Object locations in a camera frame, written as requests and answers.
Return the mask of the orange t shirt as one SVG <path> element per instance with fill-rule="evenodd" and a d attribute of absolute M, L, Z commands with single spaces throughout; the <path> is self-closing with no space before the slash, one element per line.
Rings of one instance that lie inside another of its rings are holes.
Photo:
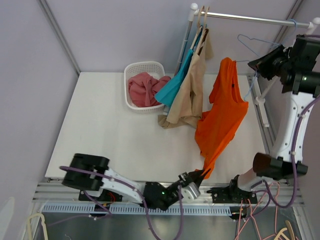
<path fill-rule="evenodd" d="M 208 99 L 211 109 L 202 113 L 195 131 L 195 141 L 204 158 L 202 175 L 205 179 L 210 177 L 216 160 L 235 137 L 249 108 L 240 93 L 237 63 L 231 58 L 220 62 Z"/>

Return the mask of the pink t shirt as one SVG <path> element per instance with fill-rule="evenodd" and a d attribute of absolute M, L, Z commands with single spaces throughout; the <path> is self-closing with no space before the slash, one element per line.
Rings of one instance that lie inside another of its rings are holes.
<path fill-rule="evenodd" d="M 155 99 L 156 93 L 164 87 L 170 76 L 156 79 L 147 72 L 139 73 L 128 80 L 128 93 L 131 101 L 139 108 L 158 106 L 161 103 Z"/>

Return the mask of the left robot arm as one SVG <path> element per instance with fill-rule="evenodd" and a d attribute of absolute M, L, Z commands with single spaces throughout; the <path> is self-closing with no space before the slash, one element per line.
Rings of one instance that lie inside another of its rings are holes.
<path fill-rule="evenodd" d="M 165 187 L 156 181 L 130 180 L 109 167 L 110 160 L 103 156 L 76 153 L 65 171 L 64 186 L 88 192 L 95 200 L 107 197 L 108 191 L 127 198 L 130 202 L 148 209 L 167 211 L 181 199 L 193 202 L 200 196 L 200 185 L 208 170 L 184 172 L 178 180 Z"/>

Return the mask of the beige t shirt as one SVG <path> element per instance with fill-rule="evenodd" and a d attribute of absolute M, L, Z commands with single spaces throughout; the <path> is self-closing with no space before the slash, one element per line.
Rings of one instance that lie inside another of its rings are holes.
<path fill-rule="evenodd" d="M 210 30 L 204 29 L 186 76 L 179 87 L 177 95 L 167 115 L 158 116 L 158 125 L 164 129 L 177 128 L 183 125 L 197 127 L 203 112 L 203 81 L 206 72 L 206 61 L 213 58 Z"/>

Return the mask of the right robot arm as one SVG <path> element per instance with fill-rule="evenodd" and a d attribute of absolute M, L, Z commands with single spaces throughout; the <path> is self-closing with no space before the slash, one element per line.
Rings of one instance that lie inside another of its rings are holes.
<path fill-rule="evenodd" d="M 248 66 L 263 78 L 279 77 L 285 108 L 274 145 L 268 154 L 256 153 L 252 168 L 236 175 L 227 187 L 213 187 L 207 191 L 215 204 L 239 204 L 256 196 L 253 189 L 265 184 L 269 200 L 273 197 L 269 182 L 293 180 L 292 197 L 297 196 L 298 177 L 308 172 L 303 161 L 303 143 L 313 106 L 320 100 L 320 74 L 313 70 L 320 54 L 320 37 L 316 34 L 299 34 L 292 46 L 282 44 L 268 54 L 252 60 Z"/>

